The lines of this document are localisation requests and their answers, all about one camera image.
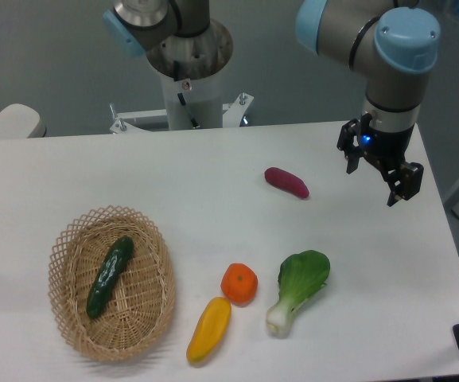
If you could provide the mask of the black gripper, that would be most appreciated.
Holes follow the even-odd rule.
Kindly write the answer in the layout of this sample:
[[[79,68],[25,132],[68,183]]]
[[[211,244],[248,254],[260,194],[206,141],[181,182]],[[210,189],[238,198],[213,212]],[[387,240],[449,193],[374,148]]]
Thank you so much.
[[[363,158],[378,171],[389,173],[387,206],[393,206],[401,200],[408,201],[419,193],[424,173],[423,165],[409,163],[405,159],[413,127],[385,132],[372,127],[371,122],[371,114],[366,113],[360,120],[351,119],[341,127],[336,148],[344,153],[346,173],[356,171]]]

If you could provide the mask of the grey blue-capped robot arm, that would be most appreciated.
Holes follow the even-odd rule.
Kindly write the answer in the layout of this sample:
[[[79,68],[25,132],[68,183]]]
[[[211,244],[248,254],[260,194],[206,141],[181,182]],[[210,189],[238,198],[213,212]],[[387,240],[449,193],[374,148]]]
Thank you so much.
[[[208,2],[116,1],[103,22],[124,52],[145,56],[160,76],[170,130],[240,125],[251,97],[223,106],[220,74],[233,41]],[[438,58],[437,19],[414,1],[305,1],[295,34],[367,80],[361,115],[342,126],[336,144],[348,172],[364,160],[387,183],[389,205],[411,199],[423,168],[405,153]]]

